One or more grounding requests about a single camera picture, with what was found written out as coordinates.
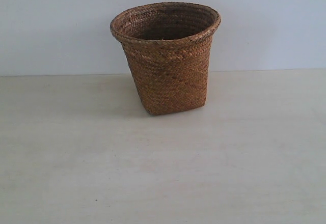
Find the brown woven wicker basket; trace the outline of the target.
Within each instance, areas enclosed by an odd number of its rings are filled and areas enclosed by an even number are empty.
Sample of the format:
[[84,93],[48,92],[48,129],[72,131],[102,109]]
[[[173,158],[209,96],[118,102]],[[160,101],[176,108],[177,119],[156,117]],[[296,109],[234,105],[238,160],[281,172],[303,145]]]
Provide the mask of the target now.
[[211,44],[220,23],[215,9],[183,2],[137,6],[111,21],[147,113],[204,106]]

